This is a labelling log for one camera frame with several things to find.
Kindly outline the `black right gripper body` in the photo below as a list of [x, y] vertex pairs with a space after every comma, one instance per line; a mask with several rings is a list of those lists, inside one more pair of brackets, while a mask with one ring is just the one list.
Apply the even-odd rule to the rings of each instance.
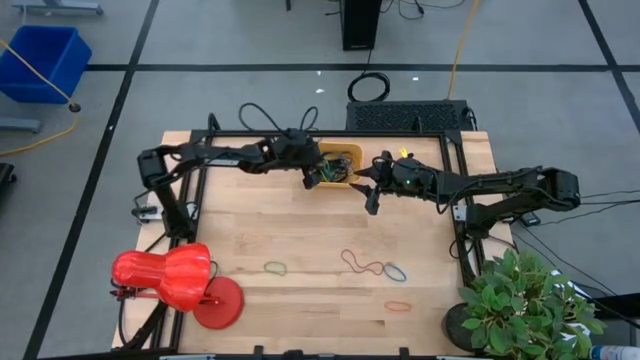
[[381, 195], [435, 200], [435, 171], [413, 157], [394, 159], [389, 151], [384, 150], [372, 159], [371, 166], [376, 166], [381, 176], [379, 180], [373, 180], [374, 192], [366, 198], [365, 209], [370, 215], [378, 213]]

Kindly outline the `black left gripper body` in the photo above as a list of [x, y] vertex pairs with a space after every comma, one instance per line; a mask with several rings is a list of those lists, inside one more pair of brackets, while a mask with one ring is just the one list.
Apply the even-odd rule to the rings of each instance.
[[271, 169], [299, 169], [315, 172], [320, 169], [323, 156], [318, 143], [306, 131], [288, 128], [271, 140]]

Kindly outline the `dark blue rubber band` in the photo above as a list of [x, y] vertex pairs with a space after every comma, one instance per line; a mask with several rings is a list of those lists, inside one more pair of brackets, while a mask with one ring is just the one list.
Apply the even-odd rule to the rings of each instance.
[[345, 181], [353, 173], [352, 160], [338, 157], [334, 160], [334, 179], [337, 182]]

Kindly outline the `red rubber band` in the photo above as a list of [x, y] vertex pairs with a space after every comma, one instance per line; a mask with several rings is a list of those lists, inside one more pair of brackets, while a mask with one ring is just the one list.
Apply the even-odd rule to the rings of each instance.
[[380, 276], [384, 273], [384, 264], [382, 262], [373, 261], [362, 265], [358, 262], [355, 253], [350, 249], [342, 250], [340, 258], [354, 273], [362, 274], [369, 272], [376, 276]]

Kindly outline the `yellow plastic bin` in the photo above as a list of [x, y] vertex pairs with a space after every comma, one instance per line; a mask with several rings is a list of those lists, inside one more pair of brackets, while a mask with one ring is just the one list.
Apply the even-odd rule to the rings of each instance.
[[319, 183], [320, 186], [331, 188], [349, 188], [350, 183], [357, 184], [360, 182], [361, 177], [354, 174], [355, 171], [362, 169], [364, 161], [364, 153], [359, 145], [345, 142], [320, 142], [319, 150], [321, 155], [323, 156], [323, 159], [329, 160], [331, 162], [333, 177], [334, 160], [338, 157], [350, 158], [352, 160], [353, 169], [353, 173], [345, 181], [337, 182], [334, 179], [333, 182], [324, 182], [322, 177], [322, 181]]

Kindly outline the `blue plastic floor bin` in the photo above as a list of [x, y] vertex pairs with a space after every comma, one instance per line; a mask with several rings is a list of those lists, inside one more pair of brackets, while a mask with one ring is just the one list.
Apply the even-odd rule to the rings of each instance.
[[[9, 46], [67, 96], [75, 91], [92, 56], [75, 27], [24, 25]], [[0, 92], [21, 103], [67, 103], [8, 50], [0, 55]]]

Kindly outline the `black perforated metal case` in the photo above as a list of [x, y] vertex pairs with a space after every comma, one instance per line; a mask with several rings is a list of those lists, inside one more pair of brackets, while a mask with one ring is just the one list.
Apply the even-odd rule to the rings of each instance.
[[472, 131], [476, 129], [476, 121], [464, 100], [352, 102], [347, 105], [346, 129]]

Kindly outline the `black computer tower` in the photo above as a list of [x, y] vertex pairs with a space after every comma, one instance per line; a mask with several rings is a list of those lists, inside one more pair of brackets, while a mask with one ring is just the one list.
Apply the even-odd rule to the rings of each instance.
[[372, 50], [382, 0], [339, 0], [339, 5], [343, 50]]

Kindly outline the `green potted plant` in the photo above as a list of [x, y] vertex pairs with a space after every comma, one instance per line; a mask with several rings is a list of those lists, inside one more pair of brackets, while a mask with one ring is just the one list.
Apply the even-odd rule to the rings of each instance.
[[581, 360], [606, 325], [596, 306], [536, 255], [506, 250], [458, 293], [442, 330], [457, 348], [496, 360]]

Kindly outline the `red desk lamp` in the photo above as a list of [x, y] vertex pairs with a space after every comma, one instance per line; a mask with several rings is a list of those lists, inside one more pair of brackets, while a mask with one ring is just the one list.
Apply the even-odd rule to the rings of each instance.
[[229, 277], [212, 273], [209, 249], [201, 243], [176, 247], [165, 254], [126, 251], [114, 260], [111, 275], [121, 286], [145, 288], [146, 298], [191, 312], [203, 327], [233, 325], [244, 309], [244, 293]]

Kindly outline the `clear plastic bottle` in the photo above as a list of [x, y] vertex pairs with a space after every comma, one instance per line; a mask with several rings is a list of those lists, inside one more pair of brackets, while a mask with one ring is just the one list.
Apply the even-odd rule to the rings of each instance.
[[598, 345], [591, 348], [590, 360], [640, 360], [640, 347]]

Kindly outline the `grey metal furniture base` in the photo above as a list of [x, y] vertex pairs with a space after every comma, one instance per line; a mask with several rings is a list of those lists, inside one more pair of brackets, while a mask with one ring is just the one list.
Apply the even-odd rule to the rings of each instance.
[[27, 10], [72, 10], [72, 11], [89, 11], [96, 15], [103, 15], [104, 10], [100, 4], [95, 2], [86, 2], [78, 0], [11, 0], [11, 6]]

